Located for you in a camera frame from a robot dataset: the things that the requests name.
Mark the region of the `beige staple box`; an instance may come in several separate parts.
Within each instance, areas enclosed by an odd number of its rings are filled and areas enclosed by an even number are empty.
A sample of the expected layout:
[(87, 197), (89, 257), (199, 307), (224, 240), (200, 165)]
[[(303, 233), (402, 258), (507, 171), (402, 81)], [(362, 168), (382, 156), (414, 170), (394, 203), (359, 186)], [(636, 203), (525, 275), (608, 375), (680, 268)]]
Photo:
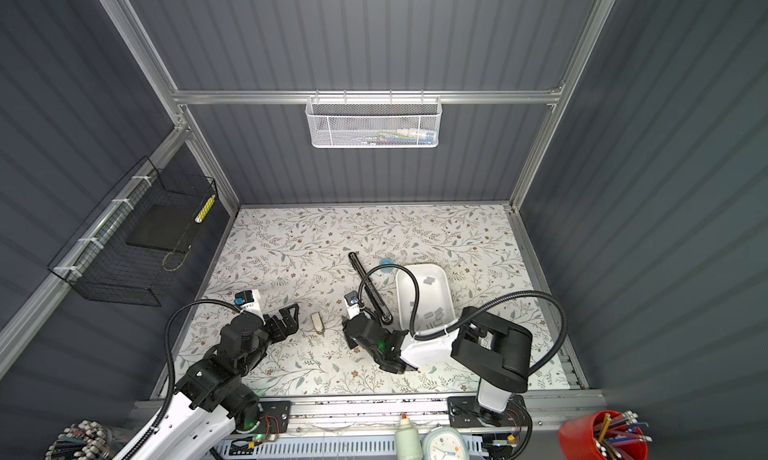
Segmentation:
[(314, 312), (311, 314), (310, 319), (311, 319), (311, 323), (314, 331), (319, 335), (323, 335), (325, 332), (325, 325), (323, 323), (321, 315), (318, 312)]

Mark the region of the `black stapler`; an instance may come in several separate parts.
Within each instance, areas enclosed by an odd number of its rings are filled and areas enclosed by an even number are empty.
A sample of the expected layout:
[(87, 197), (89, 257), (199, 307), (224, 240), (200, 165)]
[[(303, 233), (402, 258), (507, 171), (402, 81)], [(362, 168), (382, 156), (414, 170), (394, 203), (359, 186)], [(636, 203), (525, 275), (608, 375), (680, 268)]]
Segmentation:
[[(353, 269), (356, 271), (356, 273), (361, 278), (365, 277), (367, 275), (367, 271), (365, 270), (362, 263), (360, 262), (357, 254), (355, 252), (350, 252), (348, 254), (348, 258)], [(384, 325), (391, 325), (393, 323), (392, 313), (384, 303), (384, 300), (382, 299), (381, 295), (379, 294), (378, 290), (373, 285), (370, 279), (365, 280), (364, 291), (368, 295), (370, 304), (373, 307), (378, 319)]]

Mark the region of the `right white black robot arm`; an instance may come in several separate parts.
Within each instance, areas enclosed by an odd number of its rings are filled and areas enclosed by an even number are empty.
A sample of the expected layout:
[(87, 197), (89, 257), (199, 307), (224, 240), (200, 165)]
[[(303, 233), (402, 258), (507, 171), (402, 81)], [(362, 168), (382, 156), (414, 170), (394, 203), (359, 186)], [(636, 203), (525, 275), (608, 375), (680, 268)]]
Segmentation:
[[(366, 351), (381, 370), (395, 375), (449, 361), (464, 366), (479, 378), (474, 404), (467, 412), (483, 425), (498, 424), (512, 398), (527, 391), (530, 375), (565, 344), (568, 320), (563, 307), (549, 293), (507, 293), (457, 312), (441, 267), (393, 264), (390, 268), (396, 273), (399, 329), (391, 329), (381, 307), (364, 303), (364, 294), (376, 300), (378, 292), (372, 285), (373, 273), (363, 271), (357, 289), (344, 296), (348, 317), (342, 330), (348, 346)], [(532, 333), (492, 312), (506, 302), (524, 298), (550, 303), (560, 317), (552, 347), (537, 362), (531, 360)]]

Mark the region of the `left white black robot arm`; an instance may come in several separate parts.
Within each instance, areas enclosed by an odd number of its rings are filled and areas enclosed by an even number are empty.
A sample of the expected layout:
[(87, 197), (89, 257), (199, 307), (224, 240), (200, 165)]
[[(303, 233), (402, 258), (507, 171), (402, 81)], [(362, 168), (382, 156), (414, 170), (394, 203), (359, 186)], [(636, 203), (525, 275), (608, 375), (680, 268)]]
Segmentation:
[(238, 314), (220, 330), (218, 344), (181, 378), (169, 373), (163, 404), (116, 454), (118, 459), (201, 459), (231, 434), (254, 446), (287, 430), (290, 403), (264, 407), (243, 378), (269, 346), (297, 333), (299, 305), (263, 315), (254, 300), (212, 303)]

